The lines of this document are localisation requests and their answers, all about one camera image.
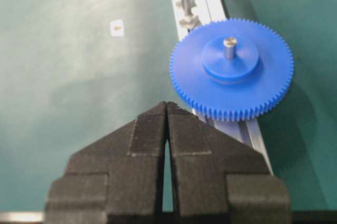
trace metal shaft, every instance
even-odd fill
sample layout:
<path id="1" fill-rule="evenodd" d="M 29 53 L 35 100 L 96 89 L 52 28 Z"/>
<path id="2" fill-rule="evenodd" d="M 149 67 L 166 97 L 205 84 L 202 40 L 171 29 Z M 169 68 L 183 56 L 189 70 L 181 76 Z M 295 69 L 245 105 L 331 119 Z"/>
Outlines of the metal shaft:
<path id="1" fill-rule="evenodd" d="M 181 4 L 183 6 L 185 16 L 192 15 L 191 0 L 181 0 Z"/>
<path id="2" fill-rule="evenodd" d="M 236 55 L 237 39 L 234 37 L 228 37 L 223 41 L 225 46 L 224 56 L 225 58 L 232 60 Z"/>

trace metal bolt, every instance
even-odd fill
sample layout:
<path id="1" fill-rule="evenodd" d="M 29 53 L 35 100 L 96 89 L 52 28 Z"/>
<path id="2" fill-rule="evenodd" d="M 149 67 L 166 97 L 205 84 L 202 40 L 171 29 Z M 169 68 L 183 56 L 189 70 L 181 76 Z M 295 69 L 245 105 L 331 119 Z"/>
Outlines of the metal bolt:
<path id="1" fill-rule="evenodd" d="M 234 37 L 228 37 L 223 41 L 225 46 L 224 56 L 225 58 L 231 60 L 235 57 L 237 39 Z"/>

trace gear hub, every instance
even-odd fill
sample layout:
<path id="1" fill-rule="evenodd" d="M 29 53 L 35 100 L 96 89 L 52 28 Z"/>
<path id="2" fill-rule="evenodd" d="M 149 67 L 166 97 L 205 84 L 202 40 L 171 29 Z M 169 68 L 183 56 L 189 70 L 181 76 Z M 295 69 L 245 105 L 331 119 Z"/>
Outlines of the gear hub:
<path id="1" fill-rule="evenodd" d="M 197 113 L 239 121 L 275 107 L 294 70 L 284 39 L 249 20 L 229 19 L 197 27 L 174 48 L 172 84 Z"/>

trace green mat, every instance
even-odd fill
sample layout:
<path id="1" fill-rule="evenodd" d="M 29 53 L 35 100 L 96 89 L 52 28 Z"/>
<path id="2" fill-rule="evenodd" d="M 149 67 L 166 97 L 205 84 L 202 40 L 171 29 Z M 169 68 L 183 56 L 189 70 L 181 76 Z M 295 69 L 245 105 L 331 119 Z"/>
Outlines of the green mat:
<path id="1" fill-rule="evenodd" d="M 180 102 L 172 3 L 0 1 L 0 211 L 41 211 L 70 154 L 159 101 Z M 116 19 L 124 37 L 110 35 Z"/>
<path id="2" fill-rule="evenodd" d="M 295 211 L 337 210 L 337 0 L 224 0 L 230 17 L 280 33 L 295 74 L 284 101 L 259 118 L 275 175 Z"/>

